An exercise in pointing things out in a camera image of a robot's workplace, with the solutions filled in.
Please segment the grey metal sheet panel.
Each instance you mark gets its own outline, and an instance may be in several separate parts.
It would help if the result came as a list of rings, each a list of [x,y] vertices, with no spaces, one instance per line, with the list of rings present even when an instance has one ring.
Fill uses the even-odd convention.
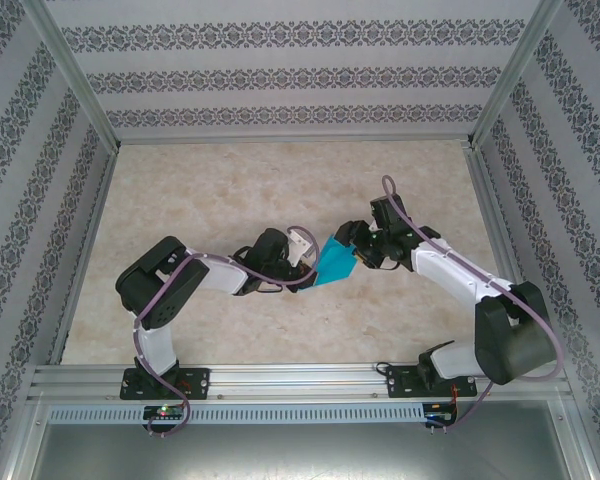
[[[53,425],[32,480],[570,480],[548,436],[468,426],[205,425],[167,439],[139,426]]]

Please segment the right aluminium side rail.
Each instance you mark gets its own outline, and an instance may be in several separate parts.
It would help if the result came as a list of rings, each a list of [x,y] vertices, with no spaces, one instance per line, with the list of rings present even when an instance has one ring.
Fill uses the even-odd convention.
[[[488,274],[506,284],[519,285],[519,271],[512,263],[511,245],[506,239],[504,220],[495,194],[489,186],[487,174],[475,151],[464,149],[468,171],[476,193],[487,236],[496,265],[488,267]],[[520,322],[512,325],[508,313],[519,309],[499,290],[489,289],[495,296],[486,297],[475,307],[476,350],[489,353],[488,360],[504,361],[514,370],[534,369],[555,358],[550,339],[537,322],[524,314]]]

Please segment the turquoise cloth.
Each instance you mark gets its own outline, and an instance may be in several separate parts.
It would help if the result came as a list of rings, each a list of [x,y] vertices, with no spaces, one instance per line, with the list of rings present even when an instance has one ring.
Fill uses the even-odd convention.
[[[321,251],[317,273],[314,274],[316,281],[312,287],[348,278],[357,264],[354,250],[355,246],[344,247],[331,235]]]

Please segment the aluminium side rail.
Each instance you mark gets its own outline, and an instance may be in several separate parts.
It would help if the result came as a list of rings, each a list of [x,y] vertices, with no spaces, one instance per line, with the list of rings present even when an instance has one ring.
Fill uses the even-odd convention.
[[[81,289],[86,277],[90,257],[96,242],[98,228],[105,208],[110,185],[114,175],[119,151],[111,153],[102,171],[92,208],[87,219],[81,248],[76,256],[76,264],[60,311],[57,328],[51,339],[50,349],[44,361],[45,365],[58,365],[62,361],[65,345],[70,333],[73,318],[78,306]]]
[[[488,274],[506,284],[519,285],[519,271],[512,263],[511,245],[506,239],[504,220],[495,194],[489,186],[487,174],[475,151],[464,149],[468,171],[476,193],[487,236],[496,265],[488,267]],[[537,322],[524,314],[520,322],[512,325],[508,313],[519,309],[499,290],[489,289],[495,296],[486,297],[475,307],[476,350],[489,353],[488,360],[504,361],[514,370],[534,369],[555,358],[550,339]]]

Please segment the left aluminium side rail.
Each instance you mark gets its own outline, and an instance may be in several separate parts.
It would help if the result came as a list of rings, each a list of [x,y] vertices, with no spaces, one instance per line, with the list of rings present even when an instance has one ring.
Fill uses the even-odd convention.
[[[65,345],[70,333],[73,318],[78,306],[81,289],[86,277],[90,257],[96,242],[98,228],[105,208],[110,185],[114,175],[119,151],[111,153],[102,171],[92,208],[87,219],[81,248],[76,256],[76,264],[60,311],[57,328],[51,339],[50,349],[44,361],[45,365],[58,365],[62,361]]]

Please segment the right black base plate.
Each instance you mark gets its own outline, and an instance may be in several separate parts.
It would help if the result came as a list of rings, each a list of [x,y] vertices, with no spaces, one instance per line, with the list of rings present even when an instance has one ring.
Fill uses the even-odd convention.
[[[474,398],[478,395],[468,376],[444,379],[437,373],[418,366],[386,368],[386,384],[390,398]]]

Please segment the left small circuit board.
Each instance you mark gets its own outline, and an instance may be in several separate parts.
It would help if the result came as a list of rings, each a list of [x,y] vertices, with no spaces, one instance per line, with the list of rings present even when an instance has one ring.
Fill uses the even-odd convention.
[[[177,421],[184,417],[184,409],[178,405],[146,406],[143,411],[143,419]]]

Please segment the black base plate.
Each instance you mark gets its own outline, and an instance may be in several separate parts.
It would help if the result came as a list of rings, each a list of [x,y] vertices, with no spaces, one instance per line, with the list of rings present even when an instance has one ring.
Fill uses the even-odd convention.
[[[468,376],[444,379],[437,373],[418,366],[386,368],[386,384],[390,398],[474,398],[478,395]]]
[[[206,400],[210,385],[210,370],[176,367],[163,380],[182,392],[188,400]],[[122,400],[177,400],[179,396],[158,382],[140,367],[124,371],[119,397]]]

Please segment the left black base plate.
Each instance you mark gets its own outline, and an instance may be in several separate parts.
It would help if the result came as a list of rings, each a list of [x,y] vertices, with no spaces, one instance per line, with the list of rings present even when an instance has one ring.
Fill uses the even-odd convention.
[[[182,392],[188,400],[206,400],[210,385],[210,370],[176,367],[163,380]],[[124,371],[119,397],[122,400],[177,400],[179,396],[158,382],[140,367]]]

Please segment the small circuit board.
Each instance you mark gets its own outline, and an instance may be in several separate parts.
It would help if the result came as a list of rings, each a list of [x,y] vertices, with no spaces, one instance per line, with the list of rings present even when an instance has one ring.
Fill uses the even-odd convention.
[[[423,411],[426,422],[437,427],[454,424],[458,415],[455,403],[425,403]]]
[[[143,419],[177,421],[184,417],[184,409],[178,405],[146,406],[143,411]]]

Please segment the right small circuit board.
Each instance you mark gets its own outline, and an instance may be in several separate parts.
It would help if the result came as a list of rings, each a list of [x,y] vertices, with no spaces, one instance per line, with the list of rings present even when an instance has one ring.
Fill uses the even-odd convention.
[[[426,422],[437,427],[454,424],[458,415],[455,403],[425,403],[423,411]]]

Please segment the aluminium frame post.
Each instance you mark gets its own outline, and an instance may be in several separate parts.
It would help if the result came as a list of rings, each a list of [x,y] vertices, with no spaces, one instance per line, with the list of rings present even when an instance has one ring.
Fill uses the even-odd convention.
[[[522,32],[519,42],[469,135],[468,142],[472,149],[476,149],[485,141],[492,125],[504,108],[505,102],[524,73],[526,66],[533,56],[534,50],[562,3],[563,0],[539,0],[533,15]]]
[[[107,151],[117,154],[120,141],[45,0],[20,1]]]

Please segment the aluminium mounting rail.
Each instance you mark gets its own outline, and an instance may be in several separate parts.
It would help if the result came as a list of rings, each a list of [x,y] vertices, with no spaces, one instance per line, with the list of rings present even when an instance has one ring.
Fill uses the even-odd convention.
[[[390,402],[371,363],[210,365],[209,403]],[[34,370],[26,400],[44,404],[120,401],[124,365],[52,365]]]

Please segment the right aluminium frame post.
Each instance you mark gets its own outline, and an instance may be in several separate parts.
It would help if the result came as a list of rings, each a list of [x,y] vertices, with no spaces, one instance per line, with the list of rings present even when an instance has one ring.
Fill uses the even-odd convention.
[[[476,149],[485,141],[492,125],[504,108],[505,102],[524,73],[526,66],[533,56],[534,50],[562,3],[563,0],[539,0],[533,15],[522,32],[519,42],[469,135],[468,142],[472,149]]]

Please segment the left aluminium frame post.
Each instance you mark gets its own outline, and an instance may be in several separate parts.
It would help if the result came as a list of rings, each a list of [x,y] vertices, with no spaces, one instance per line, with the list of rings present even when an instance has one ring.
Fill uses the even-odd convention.
[[[20,1],[107,151],[117,154],[120,141],[45,0]]]

